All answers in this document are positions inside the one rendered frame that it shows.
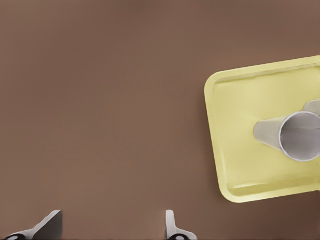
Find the yellow plastic tray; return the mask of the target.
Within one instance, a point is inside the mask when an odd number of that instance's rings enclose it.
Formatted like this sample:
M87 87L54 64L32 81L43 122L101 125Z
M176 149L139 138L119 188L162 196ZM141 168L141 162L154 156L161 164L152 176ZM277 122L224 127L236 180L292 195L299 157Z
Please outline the yellow plastic tray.
M219 189L233 203L320 192L320 156L298 162L254 136L256 123L320 99L320 55L224 70L204 97Z

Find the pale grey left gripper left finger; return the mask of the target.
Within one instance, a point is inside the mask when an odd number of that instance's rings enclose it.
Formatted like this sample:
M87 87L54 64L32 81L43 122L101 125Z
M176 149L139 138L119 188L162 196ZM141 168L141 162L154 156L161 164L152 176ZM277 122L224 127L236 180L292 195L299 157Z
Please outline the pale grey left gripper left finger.
M63 211L54 210L35 227L15 232L2 240L61 240Z

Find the white IKEA cup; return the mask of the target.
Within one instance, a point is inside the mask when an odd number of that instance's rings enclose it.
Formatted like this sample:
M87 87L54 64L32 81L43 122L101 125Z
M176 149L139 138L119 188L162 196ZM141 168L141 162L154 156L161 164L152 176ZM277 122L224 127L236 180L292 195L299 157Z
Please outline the white IKEA cup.
M311 112L320 116L320 98L308 101L304 105L303 111Z
M320 116L313 112L298 111L261 120L255 124L253 134L257 141L296 162L320 157Z

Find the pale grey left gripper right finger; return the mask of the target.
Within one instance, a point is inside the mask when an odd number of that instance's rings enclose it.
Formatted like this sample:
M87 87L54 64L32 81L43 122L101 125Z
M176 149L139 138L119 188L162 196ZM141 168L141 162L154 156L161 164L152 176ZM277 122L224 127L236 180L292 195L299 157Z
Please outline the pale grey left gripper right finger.
M197 236L176 226L175 214L173 210L165 212L165 226L167 240L197 240Z

